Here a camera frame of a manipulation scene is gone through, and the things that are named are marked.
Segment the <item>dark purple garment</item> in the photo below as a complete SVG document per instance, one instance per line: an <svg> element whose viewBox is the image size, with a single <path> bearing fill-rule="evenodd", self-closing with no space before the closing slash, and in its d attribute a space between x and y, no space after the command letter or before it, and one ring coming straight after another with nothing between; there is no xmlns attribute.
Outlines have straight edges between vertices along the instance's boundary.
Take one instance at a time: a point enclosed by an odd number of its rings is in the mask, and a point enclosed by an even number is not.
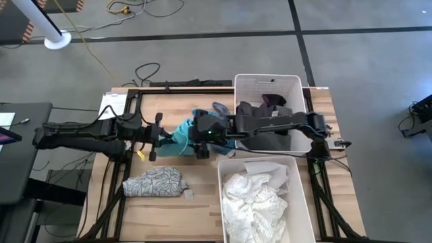
<svg viewBox="0 0 432 243"><path fill-rule="evenodd" d="M262 99L268 107L272 105L285 106L287 103L286 99L279 94L263 94Z"/></svg>

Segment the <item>dark teal garment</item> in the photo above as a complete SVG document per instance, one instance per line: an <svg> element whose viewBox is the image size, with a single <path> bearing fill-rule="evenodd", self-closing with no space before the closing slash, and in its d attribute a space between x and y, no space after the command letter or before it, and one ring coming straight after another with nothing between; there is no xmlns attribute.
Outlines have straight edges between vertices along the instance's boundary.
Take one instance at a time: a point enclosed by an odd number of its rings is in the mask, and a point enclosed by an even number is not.
<svg viewBox="0 0 432 243"><path fill-rule="evenodd" d="M164 139L164 138L166 138L166 137L160 136L159 141L161 141L161 139ZM173 151L172 151L172 145L173 144L174 144L174 141L172 144L166 144L166 145L160 146L159 148L156 149L157 154L161 157L177 156L177 155L173 154ZM216 144L208 144L207 148L208 148L208 151L210 153L227 155L232 150L232 148L235 147L235 142L231 140L226 144L226 146L227 146L227 148L225 148L224 146L216 145Z"/></svg>

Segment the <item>slate blue garment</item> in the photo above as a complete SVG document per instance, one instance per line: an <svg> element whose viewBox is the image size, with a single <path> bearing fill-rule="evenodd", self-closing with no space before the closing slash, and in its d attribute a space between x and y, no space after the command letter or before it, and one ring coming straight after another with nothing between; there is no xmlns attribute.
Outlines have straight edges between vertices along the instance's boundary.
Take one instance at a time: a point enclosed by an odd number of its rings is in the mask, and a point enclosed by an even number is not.
<svg viewBox="0 0 432 243"><path fill-rule="evenodd" d="M213 102L212 106L217 116L221 119L225 119L230 114L229 109L222 103Z"/></svg>

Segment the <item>tablet screen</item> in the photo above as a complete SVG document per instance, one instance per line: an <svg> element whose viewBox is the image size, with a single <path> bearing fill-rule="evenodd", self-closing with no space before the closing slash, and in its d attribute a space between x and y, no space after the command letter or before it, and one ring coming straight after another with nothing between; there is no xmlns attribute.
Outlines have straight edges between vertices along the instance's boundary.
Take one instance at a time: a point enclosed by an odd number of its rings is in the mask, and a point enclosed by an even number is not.
<svg viewBox="0 0 432 243"><path fill-rule="evenodd" d="M0 126L0 145L11 144L15 142L19 142L22 140L22 137L15 132L7 130Z"/></svg>

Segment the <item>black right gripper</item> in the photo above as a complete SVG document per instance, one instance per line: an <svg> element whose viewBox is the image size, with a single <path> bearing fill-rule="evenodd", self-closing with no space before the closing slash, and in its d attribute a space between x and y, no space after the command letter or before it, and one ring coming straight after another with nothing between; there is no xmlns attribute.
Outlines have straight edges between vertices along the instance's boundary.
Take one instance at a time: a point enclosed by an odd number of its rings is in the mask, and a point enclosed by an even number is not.
<svg viewBox="0 0 432 243"><path fill-rule="evenodd" d="M202 109L195 109L192 114L194 117L188 128L188 138L196 158L208 159L210 151L228 155L230 144L225 137L227 128L225 120Z"/></svg>

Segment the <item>light teal garment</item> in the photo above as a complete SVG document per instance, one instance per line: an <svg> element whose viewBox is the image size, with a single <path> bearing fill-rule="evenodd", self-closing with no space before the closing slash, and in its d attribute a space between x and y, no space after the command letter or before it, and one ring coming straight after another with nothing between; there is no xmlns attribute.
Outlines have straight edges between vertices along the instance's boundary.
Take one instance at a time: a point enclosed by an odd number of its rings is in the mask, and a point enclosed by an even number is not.
<svg viewBox="0 0 432 243"><path fill-rule="evenodd" d="M174 155L180 157L191 157L194 150L191 147L192 142L189 139L188 130L192 125L192 119L185 119L173 132L171 139L174 141L172 151Z"/></svg>

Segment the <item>white crinkled garment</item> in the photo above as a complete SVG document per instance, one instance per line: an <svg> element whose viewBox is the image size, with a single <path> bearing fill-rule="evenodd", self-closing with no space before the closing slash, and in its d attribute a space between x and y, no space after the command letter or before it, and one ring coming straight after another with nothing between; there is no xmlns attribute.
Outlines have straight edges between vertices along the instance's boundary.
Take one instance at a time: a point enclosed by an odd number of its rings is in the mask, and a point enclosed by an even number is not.
<svg viewBox="0 0 432 243"><path fill-rule="evenodd" d="M229 243L280 243L288 203L270 187L269 173L228 175L222 188L222 213Z"/></svg>

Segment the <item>white sheet on desk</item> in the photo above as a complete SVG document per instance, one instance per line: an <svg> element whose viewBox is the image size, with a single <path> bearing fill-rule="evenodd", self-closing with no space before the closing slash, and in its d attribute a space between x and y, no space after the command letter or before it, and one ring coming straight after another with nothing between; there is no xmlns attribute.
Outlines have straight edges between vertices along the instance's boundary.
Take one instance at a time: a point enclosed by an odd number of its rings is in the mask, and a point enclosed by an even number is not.
<svg viewBox="0 0 432 243"><path fill-rule="evenodd" d="M13 124L15 113L0 113L0 128L9 130Z"/></svg>

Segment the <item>black desk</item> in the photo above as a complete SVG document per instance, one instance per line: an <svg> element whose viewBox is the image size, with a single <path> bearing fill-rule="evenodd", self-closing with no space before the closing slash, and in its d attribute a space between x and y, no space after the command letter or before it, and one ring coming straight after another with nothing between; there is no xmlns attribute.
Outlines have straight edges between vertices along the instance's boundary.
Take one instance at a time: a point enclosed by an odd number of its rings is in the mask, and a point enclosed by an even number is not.
<svg viewBox="0 0 432 243"><path fill-rule="evenodd" d="M20 135L22 140L4 145L0 149L0 205L16 204L23 197L37 154L37 149L32 145L34 130L48 121L52 106L51 103L0 105L0 114L14 114L13 123L29 119L26 124L10 128L12 132Z"/></svg>

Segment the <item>black aluminium table frame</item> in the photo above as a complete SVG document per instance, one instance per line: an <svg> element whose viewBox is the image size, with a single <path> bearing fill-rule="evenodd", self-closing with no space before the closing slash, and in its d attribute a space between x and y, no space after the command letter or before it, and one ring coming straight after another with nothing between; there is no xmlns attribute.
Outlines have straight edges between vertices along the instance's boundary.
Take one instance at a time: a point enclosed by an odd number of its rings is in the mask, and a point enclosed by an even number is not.
<svg viewBox="0 0 432 243"><path fill-rule="evenodd" d="M190 87L170 88L112 88L114 92L143 92L141 109L144 118L154 118L158 112L163 113L162 126L173 130L180 122L191 117L193 109L207 109L211 102L223 103L228 108L235 108L233 87ZM305 88L306 100L311 100L316 111L323 111L325 118L337 135L340 135L333 103L328 89ZM106 219L107 235L96 233L93 239L80 240L79 243L114 243L114 242L223 242L223 220L219 198L219 182L217 175L218 162L228 159L221 155L211 154L210 159L198 160L193 157L160 157L155 162L141 161L138 155L132 158L131 175L138 176L145 170L158 166L170 165L177 167L190 185L194 198L186 200L184 196L173 198L130 198L120 199L114 206L110 219ZM306 158L295 158L304 190L308 215L313 229L313 240L321 240L319 224L324 225L328 236L333 236L332 220L328 209L322 201L321 211L315 206L311 177L308 174ZM124 173L121 167L110 165L105 179L105 167L109 160L104 154L98 153L94 158L92 174L88 185L88 209L83 209L80 227L84 226L82 236L89 234L90 228L97 220L97 209L105 209L110 196L111 185L117 189ZM350 227L361 236L365 236L352 177L337 161L325 163L324 170L319 174L320 186L326 187L331 193L333 204Z"/></svg>

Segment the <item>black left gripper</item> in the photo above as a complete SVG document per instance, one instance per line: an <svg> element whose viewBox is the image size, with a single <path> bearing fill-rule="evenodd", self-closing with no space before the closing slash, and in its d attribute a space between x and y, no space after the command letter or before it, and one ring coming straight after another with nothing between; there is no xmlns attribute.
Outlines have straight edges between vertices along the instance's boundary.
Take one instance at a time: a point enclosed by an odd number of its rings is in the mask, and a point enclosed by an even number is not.
<svg viewBox="0 0 432 243"><path fill-rule="evenodd" d="M164 128L161 127L161 120L163 119L162 113L156 113L155 122L150 123L144 129L144 140L142 144L149 144L151 146L150 152L148 154L149 161L155 161L157 158L156 148L159 146L159 136L172 136L172 133L167 132ZM161 146L166 144L172 144L173 140L171 138L161 139Z"/></svg>

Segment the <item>white lattice plastic bin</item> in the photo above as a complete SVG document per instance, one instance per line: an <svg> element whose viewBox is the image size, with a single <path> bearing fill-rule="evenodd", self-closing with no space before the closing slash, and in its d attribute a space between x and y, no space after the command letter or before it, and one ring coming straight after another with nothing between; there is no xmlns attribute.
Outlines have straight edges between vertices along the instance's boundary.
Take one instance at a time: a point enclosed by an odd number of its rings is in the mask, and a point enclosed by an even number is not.
<svg viewBox="0 0 432 243"><path fill-rule="evenodd" d="M262 94L281 95L287 101L286 107L290 108L292 113L306 113L302 83L298 76L276 74L237 74L235 76L235 107L240 104L240 101L246 101L258 107L263 103ZM304 155L310 151L312 140L301 131L290 130L288 134L291 138L289 150L263 152Z"/></svg>
<svg viewBox="0 0 432 243"><path fill-rule="evenodd" d="M228 175L233 173L247 173L244 164L253 161L270 161L287 165L290 168L289 192L280 195L288 203L288 207L283 214L286 220L285 231L283 232L280 243L315 243L312 223L309 217L308 207L300 179L300 172L293 157L258 157L248 159L227 159L219 162L218 179L219 195L223 226L223 240L230 243L225 225L223 223L222 213L222 188L223 183L227 180Z"/></svg>

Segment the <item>large black garment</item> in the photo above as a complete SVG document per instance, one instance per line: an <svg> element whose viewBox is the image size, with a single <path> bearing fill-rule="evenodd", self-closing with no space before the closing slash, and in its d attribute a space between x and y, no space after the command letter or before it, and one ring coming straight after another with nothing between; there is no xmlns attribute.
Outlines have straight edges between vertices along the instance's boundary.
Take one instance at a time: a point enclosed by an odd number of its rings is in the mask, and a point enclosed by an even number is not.
<svg viewBox="0 0 432 243"><path fill-rule="evenodd" d="M290 151L291 136L288 131L264 132L251 136L241 143L253 151Z"/></svg>

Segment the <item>black power strip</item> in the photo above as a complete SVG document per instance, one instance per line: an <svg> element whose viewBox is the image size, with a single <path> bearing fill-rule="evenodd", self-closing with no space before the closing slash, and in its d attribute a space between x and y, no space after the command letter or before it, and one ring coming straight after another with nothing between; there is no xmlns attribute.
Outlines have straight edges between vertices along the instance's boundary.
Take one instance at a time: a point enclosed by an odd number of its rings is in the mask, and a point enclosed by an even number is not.
<svg viewBox="0 0 432 243"><path fill-rule="evenodd" d="M199 80L193 79L189 81L176 81L176 82L152 82L150 87L199 87L199 86L232 86L232 80Z"/></svg>

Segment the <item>white leaf-print garment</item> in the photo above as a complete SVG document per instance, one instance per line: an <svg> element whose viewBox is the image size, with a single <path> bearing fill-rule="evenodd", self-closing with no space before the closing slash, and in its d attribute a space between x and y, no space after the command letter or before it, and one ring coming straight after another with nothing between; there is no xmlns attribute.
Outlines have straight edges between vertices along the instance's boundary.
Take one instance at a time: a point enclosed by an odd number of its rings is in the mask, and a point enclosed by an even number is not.
<svg viewBox="0 0 432 243"><path fill-rule="evenodd" d="M179 197L189 185L172 166L153 167L138 177L122 182L126 197Z"/></svg>

